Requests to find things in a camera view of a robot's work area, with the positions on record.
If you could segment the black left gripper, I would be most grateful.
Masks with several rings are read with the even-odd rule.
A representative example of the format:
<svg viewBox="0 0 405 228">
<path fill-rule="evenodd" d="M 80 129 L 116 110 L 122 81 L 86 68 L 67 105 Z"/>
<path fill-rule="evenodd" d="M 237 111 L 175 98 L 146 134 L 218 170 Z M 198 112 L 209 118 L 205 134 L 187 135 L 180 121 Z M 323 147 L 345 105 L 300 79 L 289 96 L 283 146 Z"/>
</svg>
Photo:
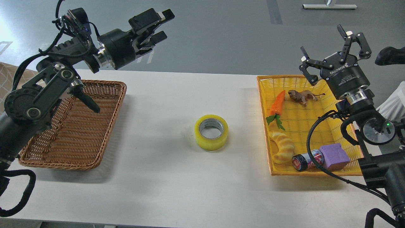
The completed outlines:
<svg viewBox="0 0 405 228">
<path fill-rule="evenodd" d="M 115 69 L 120 69 L 153 50 L 160 42 L 167 39 L 164 31 L 153 34 L 161 25 L 175 18 L 171 9 L 157 12 L 148 9 L 128 20 L 131 30 L 124 32 L 114 29 L 97 40 L 107 52 L 107 59 Z M 133 37 L 145 36 L 136 42 L 136 50 L 133 48 Z"/>
</svg>

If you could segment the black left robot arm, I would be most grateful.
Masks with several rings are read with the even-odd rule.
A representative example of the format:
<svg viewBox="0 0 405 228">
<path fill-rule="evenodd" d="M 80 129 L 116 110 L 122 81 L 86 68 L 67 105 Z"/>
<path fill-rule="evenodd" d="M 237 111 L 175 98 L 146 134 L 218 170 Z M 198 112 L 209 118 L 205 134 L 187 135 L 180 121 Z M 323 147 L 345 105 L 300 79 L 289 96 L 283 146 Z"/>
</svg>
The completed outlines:
<svg viewBox="0 0 405 228">
<path fill-rule="evenodd" d="M 100 107 L 83 92 L 83 84 L 74 65 L 84 61 L 92 73 L 105 65 L 118 70 L 136 59 L 151 53 L 159 42 L 165 40 L 164 31 L 156 33 L 162 24 L 175 18 L 171 9 L 157 12 L 148 9 L 129 19 L 131 29 L 114 29 L 95 34 L 100 47 L 92 37 L 87 13 L 83 8 L 68 10 L 59 16 L 62 1 L 57 2 L 55 24 L 59 30 L 46 50 L 24 60 L 16 70 L 11 92 L 4 100 L 1 114 L 1 193 L 4 193 L 11 177 L 29 176 L 29 182 L 19 203 L 12 209 L 1 209 L 1 217 L 20 212 L 27 204 L 36 183 L 32 170 L 9 170 L 20 150 L 35 135 L 51 128 L 64 95 L 78 98 L 95 113 Z"/>
</svg>

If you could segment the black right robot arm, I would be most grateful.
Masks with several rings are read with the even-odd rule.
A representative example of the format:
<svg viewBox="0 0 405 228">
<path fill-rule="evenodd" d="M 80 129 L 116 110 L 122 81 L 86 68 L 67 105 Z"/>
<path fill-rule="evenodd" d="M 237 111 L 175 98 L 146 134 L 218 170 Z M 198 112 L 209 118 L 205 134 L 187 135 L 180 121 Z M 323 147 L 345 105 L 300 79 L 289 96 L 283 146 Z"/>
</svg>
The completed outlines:
<svg viewBox="0 0 405 228">
<path fill-rule="evenodd" d="M 388 203 L 394 218 L 380 209 L 371 209 L 366 214 L 365 227 L 373 228 L 375 216 L 395 228 L 404 227 L 404 119 L 395 123 L 384 118 L 374 107 L 374 94 L 368 89 L 370 82 L 358 65 L 359 60 L 368 59 L 371 49 L 363 33 L 345 31 L 341 25 L 337 30 L 344 40 L 343 49 L 324 58 L 311 59 L 304 47 L 300 71 L 311 85 L 324 79 L 338 100 L 337 110 L 330 110 L 319 117 L 308 132 L 306 149 L 315 166 L 338 180 L 356 186 Z M 365 185 L 349 181 L 328 171 L 314 159 L 310 140 L 315 128 L 327 118 L 342 121 L 342 136 L 352 145 L 358 145 L 363 158 L 358 159 Z"/>
</svg>

